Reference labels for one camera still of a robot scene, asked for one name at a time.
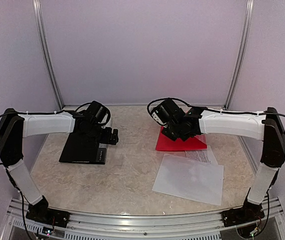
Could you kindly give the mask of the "red plastic folder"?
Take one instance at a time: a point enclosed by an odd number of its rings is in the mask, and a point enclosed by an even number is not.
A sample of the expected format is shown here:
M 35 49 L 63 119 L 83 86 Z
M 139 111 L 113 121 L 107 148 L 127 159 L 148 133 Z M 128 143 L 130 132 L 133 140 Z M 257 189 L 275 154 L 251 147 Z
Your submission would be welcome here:
M 162 126 L 159 131 L 158 140 L 155 146 L 156 151 L 183 152 L 206 150 L 208 148 L 205 135 L 197 135 L 187 139 L 186 141 L 183 141 L 181 139 L 173 141 L 162 133 L 163 129 L 164 127 Z

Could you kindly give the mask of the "black clip folder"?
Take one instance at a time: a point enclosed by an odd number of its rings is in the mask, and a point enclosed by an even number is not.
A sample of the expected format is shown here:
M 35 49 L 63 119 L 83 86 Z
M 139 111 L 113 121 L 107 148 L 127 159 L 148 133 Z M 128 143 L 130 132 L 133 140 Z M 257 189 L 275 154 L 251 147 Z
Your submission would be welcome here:
M 64 145 L 59 162 L 104 165 L 108 145 L 116 145 L 118 141 L 118 130 L 111 127 L 102 128 L 97 138 L 84 133 L 71 133 Z

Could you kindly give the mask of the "white paper sheet underneath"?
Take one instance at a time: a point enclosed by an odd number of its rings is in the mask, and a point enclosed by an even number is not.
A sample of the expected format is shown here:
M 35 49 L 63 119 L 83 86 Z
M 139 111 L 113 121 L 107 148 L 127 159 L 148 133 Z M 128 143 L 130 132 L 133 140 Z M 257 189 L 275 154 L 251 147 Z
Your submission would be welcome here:
M 222 204 L 224 167 L 165 154 L 152 190 L 191 201 Z

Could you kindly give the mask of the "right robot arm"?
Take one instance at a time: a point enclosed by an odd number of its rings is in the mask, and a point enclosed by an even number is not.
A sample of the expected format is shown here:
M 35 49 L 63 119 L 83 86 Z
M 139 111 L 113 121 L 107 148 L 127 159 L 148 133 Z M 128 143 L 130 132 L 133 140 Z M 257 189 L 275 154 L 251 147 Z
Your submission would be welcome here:
M 238 218 L 249 222 L 257 215 L 256 205 L 262 203 L 285 162 L 285 129 L 278 112 L 273 107 L 249 112 L 192 105 L 184 111 L 176 102 L 176 98 L 163 98 L 160 104 L 147 109 L 148 114 L 162 126 L 162 134 L 172 141 L 219 134 L 262 142 L 260 164 L 246 197 L 248 203 L 238 211 Z

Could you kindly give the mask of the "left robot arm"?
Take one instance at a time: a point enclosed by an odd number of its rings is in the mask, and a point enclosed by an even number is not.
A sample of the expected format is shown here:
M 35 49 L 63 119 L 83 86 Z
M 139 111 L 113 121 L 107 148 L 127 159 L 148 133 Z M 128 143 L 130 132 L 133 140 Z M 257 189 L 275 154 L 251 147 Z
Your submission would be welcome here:
M 66 135 L 59 162 L 103 165 L 108 146 L 119 142 L 118 130 L 111 127 L 111 121 L 110 110 L 97 101 L 83 110 L 20 112 L 8 108 L 0 116 L 0 161 L 41 222 L 49 222 L 53 212 L 41 203 L 45 198 L 25 163 L 25 142 L 40 136 Z

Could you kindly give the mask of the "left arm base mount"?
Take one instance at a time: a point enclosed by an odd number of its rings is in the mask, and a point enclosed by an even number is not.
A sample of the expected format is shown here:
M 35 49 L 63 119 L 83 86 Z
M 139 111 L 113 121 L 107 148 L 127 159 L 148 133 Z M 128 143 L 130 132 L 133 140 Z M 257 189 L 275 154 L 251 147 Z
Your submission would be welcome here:
M 43 196 L 38 203 L 28 205 L 26 218 L 38 223 L 66 228 L 70 215 L 68 211 L 50 208 Z

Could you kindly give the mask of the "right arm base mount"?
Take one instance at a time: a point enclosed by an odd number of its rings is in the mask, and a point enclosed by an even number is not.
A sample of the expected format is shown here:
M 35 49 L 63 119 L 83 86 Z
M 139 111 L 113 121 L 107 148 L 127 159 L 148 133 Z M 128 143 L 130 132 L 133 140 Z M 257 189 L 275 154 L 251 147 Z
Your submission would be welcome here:
M 241 207 L 224 210 L 221 217 L 226 228 L 261 220 L 265 217 L 265 214 L 261 203 L 250 203 L 246 197 Z

